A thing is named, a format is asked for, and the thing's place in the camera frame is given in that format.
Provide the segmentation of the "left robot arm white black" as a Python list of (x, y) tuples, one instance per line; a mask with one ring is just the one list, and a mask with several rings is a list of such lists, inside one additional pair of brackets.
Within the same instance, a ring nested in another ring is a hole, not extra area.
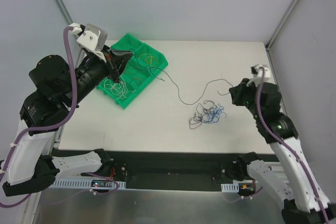
[(36, 90), (24, 100), (18, 135), (1, 163), (2, 188), (7, 197), (43, 191), (70, 175), (110, 175), (112, 161), (103, 149), (68, 157), (45, 153), (53, 134), (99, 83), (104, 79), (120, 82), (133, 53), (104, 46), (102, 55), (100, 59), (88, 52), (78, 67), (59, 55), (49, 55), (29, 73)]

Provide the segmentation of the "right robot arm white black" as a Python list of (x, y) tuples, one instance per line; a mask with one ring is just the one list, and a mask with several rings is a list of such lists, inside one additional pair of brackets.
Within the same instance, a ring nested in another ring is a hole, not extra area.
[(235, 180), (256, 180), (278, 204), (285, 223), (334, 220), (335, 204), (314, 178), (292, 120), (280, 110), (277, 85), (263, 82), (257, 86), (244, 78), (229, 93), (232, 104), (246, 107), (253, 115), (258, 132), (278, 158), (287, 181), (280, 179), (255, 152), (240, 155), (227, 175)]

